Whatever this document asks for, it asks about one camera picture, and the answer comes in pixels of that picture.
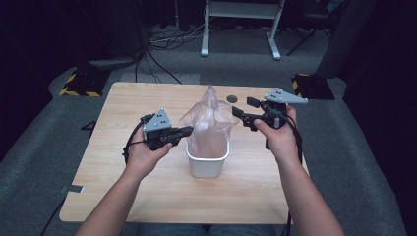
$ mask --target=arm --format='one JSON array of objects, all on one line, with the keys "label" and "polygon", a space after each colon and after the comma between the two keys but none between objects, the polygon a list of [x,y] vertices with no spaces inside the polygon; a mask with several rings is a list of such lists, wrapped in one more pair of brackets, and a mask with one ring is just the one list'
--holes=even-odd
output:
[{"label": "arm", "polygon": [[[144,139],[142,128],[133,142]],[[95,207],[76,235],[120,235],[129,211],[138,193],[141,181],[150,174],[160,159],[166,156],[172,144],[151,151],[145,144],[129,149],[129,161],[117,182]]]},{"label": "arm", "polygon": [[[296,120],[294,108],[287,114]],[[255,125],[267,137],[269,148],[278,163],[282,189],[300,235],[344,235],[328,204],[301,165],[291,127],[275,130],[261,120]]]}]

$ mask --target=stand leg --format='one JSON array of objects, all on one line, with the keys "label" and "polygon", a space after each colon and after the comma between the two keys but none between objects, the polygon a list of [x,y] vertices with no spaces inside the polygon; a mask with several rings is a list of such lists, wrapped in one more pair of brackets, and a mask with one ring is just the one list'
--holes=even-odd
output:
[{"label": "stand leg", "polygon": [[202,56],[209,55],[209,0],[206,0],[205,33],[203,35]]},{"label": "stand leg", "polygon": [[270,47],[270,50],[272,51],[272,56],[275,60],[281,59],[281,55],[279,54],[278,48],[276,47],[276,43],[275,43],[275,34],[276,34],[276,29],[278,28],[279,19],[281,18],[281,15],[282,15],[282,9],[283,9],[284,3],[285,3],[285,0],[279,1],[278,9],[276,10],[276,17],[275,17],[275,20],[273,20],[272,32],[271,33],[267,32],[269,47]]}]

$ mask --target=person's right hand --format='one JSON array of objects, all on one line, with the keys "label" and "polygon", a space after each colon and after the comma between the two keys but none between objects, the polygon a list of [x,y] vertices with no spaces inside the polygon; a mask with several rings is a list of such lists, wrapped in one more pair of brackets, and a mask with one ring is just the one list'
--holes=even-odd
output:
[{"label": "person's right hand", "polygon": [[[287,115],[296,123],[297,115],[295,109],[287,105]],[[276,158],[276,161],[285,158],[295,158],[297,160],[296,141],[291,127],[285,123],[279,129],[271,128],[262,120],[255,120],[255,126],[267,137],[270,151]]]}]

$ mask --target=clear plastic bag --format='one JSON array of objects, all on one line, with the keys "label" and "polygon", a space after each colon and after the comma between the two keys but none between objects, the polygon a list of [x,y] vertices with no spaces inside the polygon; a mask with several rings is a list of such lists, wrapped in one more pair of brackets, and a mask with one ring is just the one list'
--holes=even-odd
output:
[{"label": "clear plastic bag", "polygon": [[230,133],[239,119],[232,115],[231,106],[217,100],[213,86],[208,86],[200,102],[196,103],[181,119],[184,126],[194,127],[187,138],[190,155],[198,158],[221,158],[227,154]]}]

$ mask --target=gray mat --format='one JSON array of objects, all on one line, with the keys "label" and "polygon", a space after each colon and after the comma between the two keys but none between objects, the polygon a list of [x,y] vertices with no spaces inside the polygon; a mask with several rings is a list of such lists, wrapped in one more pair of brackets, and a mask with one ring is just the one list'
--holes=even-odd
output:
[{"label": "gray mat", "polygon": [[[275,61],[265,32],[218,31],[210,38],[207,58],[200,56],[200,38],[175,50],[151,53],[174,75],[194,75],[192,81],[196,84],[292,91],[291,76],[314,73],[328,39],[318,32],[290,57]],[[283,55],[299,40],[292,31],[276,37]],[[149,64],[155,74],[166,74],[152,61]],[[59,190],[72,183],[89,142],[89,132],[81,131],[81,127],[98,118],[113,83],[134,78],[135,66],[113,71],[103,97],[59,96],[73,70],[63,72],[51,83],[53,100],[0,163],[0,235],[40,234],[65,198]],[[312,179],[347,235],[405,235],[395,196],[342,101],[345,83],[339,79],[328,83],[336,100],[310,100],[307,105],[294,105]],[[47,235],[71,235],[79,225],[62,222],[56,215]],[[135,224],[126,224],[123,235],[134,234]]]}]

